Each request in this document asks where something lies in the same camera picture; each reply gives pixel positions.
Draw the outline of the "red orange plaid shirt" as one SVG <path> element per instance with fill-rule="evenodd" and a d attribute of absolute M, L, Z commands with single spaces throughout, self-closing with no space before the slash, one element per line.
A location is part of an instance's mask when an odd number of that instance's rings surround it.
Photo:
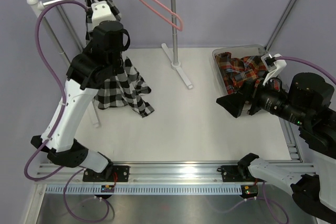
<path fill-rule="evenodd" d="M 227 94 L 236 92 L 245 81 L 257 80 L 268 73 L 261 56 L 233 58 L 230 52 L 221 52 L 215 54 L 214 58 Z"/>

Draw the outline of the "black white checkered shirt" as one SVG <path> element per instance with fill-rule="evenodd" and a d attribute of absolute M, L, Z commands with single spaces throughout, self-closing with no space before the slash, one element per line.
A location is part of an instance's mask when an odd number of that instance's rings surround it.
<path fill-rule="evenodd" d="M 112 17 L 120 22 L 122 15 L 113 0 L 85 0 L 85 4 L 88 9 L 91 9 L 93 3 L 100 1 L 107 2 L 112 12 Z M 92 32 L 92 14 L 86 14 L 86 44 L 92 39 Z M 125 55 L 122 55 L 122 59 L 123 68 L 121 73 L 107 79 L 95 97 L 95 100 L 98 101 L 98 108 L 105 110 L 129 106 L 142 118 L 147 117 L 154 112 L 154 108 L 142 98 L 142 95 L 151 93 L 151 88 L 131 60 Z"/>

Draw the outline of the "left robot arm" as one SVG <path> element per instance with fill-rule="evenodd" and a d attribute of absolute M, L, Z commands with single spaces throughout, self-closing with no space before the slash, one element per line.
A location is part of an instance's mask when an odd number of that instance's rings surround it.
<path fill-rule="evenodd" d="M 128 31 L 118 21 L 103 21 L 93 29 L 92 39 L 75 56 L 66 73 L 65 97 L 42 135 L 33 136 L 31 144 L 47 153 L 54 164 L 69 168 L 84 167 L 98 181 L 113 174 L 113 162 L 99 152 L 89 150 L 75 139 L 79 123 L 104 82 L 121 73 L 122 53 L 130 42 Z"/>

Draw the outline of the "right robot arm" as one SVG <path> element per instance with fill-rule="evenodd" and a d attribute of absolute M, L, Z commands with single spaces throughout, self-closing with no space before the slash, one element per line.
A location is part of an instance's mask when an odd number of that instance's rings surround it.
<path fill-rule="evenodd" d="M 254 80 L 216 100 L 235 118 L 249 103 L 249 115 L 263 110 L 297 126 L 311 151 L 315 175 L 293 174 L 249 153 L 237 163 L 238 176 L 276 186 L 305 213 L 327 223 L 335 223 L 335 111 L 329 107 L 333 94 L 334 87 L 323 77 L 302 72 L 293 77 L 288 91 Z"/>

